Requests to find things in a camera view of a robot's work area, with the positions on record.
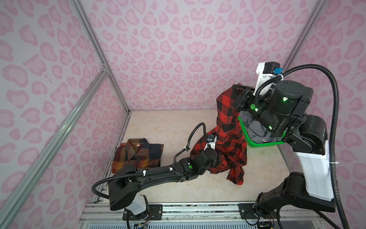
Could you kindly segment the red black plaid shirt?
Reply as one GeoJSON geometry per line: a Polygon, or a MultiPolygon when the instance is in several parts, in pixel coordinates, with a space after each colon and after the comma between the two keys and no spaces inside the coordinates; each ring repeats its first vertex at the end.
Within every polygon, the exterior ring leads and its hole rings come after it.
{"type": "Polygon", "coordinates": [[[208,132],[215,135],[215,150],[219,154],[218,164],[209,168],[211,174],[228,171],[227,180],[236,185],[244,183],[243,167],[247,164],[247,142],[239,122],[240,112],[233,107],[234,92],[229,88],[216,99],[216,127],[208,132]]]}

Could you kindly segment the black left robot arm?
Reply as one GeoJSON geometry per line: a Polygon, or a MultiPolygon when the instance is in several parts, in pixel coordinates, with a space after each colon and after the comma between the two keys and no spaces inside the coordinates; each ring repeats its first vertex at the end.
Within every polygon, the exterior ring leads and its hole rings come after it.
{"type": "Polygon", "coordinates": [[[127,165],[108,182],[110,210],[124,209],[135,216],[145,214],[149,209],[148,200],[139,194],[140,191],[165,183],[196,179],[218,160],[219,154],[212,148],[206,148],[200,154],[183,158],[170,166],[137,169],[127,165]]]}

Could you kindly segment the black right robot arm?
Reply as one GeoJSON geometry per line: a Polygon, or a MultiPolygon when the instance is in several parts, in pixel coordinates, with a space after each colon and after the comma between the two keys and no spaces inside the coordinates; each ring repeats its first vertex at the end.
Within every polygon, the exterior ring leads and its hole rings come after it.
{"type": "Polygon", "coordinates": [[[313,89],[295,81],[280,81],[264,100],[254,88],[234,85],[233,106],[258,121],[272,138],[289,144],[299,157],[302,172],[292,172],[276,188],[260,193],[253,206],[265,217],[286,205],[313,211],[334,212],[329,169],[327,125],[324,119],[306,113],[313,89]]]}

